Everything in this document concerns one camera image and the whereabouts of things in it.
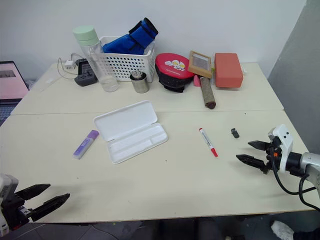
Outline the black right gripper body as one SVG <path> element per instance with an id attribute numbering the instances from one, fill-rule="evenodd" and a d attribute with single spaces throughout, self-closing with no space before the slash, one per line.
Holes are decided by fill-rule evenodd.
<path id="1" fill-rule="evenodd" d="M 264 174 L 267 174 L 270 170 L 273 169 L 273 163 L 275 164 L 275 170 L 279 170 L 280 160 L 282 157 L 282 150 L 280 149 L 280 144 L 281 141 L 279 137 L 275 137 L 269 143 L 262 143 L 262 150 L 266 152 L 266 159 L 268 160 L 264 167 L 264 170 L 262 171 Z"/>

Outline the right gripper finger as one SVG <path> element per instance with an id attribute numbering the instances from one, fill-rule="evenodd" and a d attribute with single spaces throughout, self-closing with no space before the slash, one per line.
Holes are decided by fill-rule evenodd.
<path id="1" fill-rule="evenodd" d="M 264 141 L 260 141 L 260 140 L 249 141 L 248 144 L 250 146 L 252 146 L 253 148 L 255 148 L 257 150 L 261 150 L 261 151 L 266 151 L 270 147 L 269 142 L 264 142 Z"/>
<path id="2" fill-rule="evenodd" d="M 254 158 L 253 156 L 247 154 L 237 154 L 236 158 L 240 160 L 242 163 L 260 169 L 261 171 L 264 171 L 266 169 L 265 163 L 262 160 Z"/>

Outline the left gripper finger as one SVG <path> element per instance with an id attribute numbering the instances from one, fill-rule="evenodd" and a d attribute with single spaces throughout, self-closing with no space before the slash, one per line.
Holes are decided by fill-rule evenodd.
<path id="1" fill-rule="evenodd" d="M 30 215 L 32 221 L 35 222 L 60 208 L 68 200 L 69 197 L 69 193 L 59 195 L 44 202 L 41 206 L 33 209 Z"/>
<path id="2" fill-rule="evenodd" d="M 49 183 L 35 184 L 20 191 L 17 191 L 15 192 L 15 194 L 19 196 L 21 199 L 27 201 L 40 195 L 50 186 L 51 185 Z"/>

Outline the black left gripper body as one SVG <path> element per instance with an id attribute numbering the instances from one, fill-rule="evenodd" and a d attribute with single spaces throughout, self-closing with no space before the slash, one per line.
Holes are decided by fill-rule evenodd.
<path id="1" fill-rule="evenodd" d="M 28 200 L 28 194 L 25 191 L 18 191 L 1 203 L 1 212 L 10 231 L 17 230 L 30 222 L 27 214 L 21 212 L 26 200 Z"/>

